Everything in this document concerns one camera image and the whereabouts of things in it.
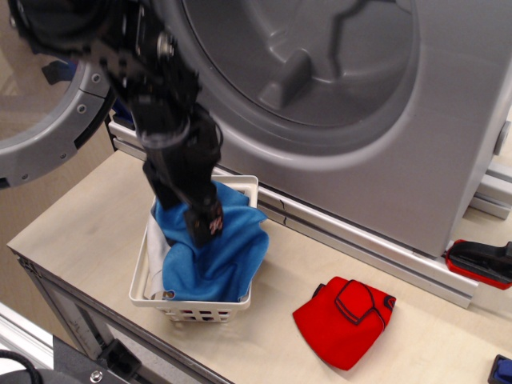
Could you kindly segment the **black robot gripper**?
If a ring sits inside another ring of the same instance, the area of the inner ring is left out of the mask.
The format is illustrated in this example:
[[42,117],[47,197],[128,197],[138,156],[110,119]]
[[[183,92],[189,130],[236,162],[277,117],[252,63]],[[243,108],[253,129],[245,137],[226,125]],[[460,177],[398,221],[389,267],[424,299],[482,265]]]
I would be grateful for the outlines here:
[[211,181],[221,157],[222,134],[209,112],[194,104],[172,115],[149,109],[136,120],[137,136],[146,152],[146,172],[158,200],[168,210],[178,202],[196,247],[203,247],[223,230],[223,210]]

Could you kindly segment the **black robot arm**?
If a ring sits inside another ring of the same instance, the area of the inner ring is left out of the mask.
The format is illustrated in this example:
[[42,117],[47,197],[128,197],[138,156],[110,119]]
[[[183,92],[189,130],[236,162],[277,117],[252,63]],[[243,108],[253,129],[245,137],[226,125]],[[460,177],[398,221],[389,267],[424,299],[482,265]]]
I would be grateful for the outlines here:
[[12,1],[22,38],[38,51],[99,66],[131,113],[160,203],[186,204],[196,246],[220,235],[222,205],[211,180],[222,132],[197,101],[198,74],[147,1]]

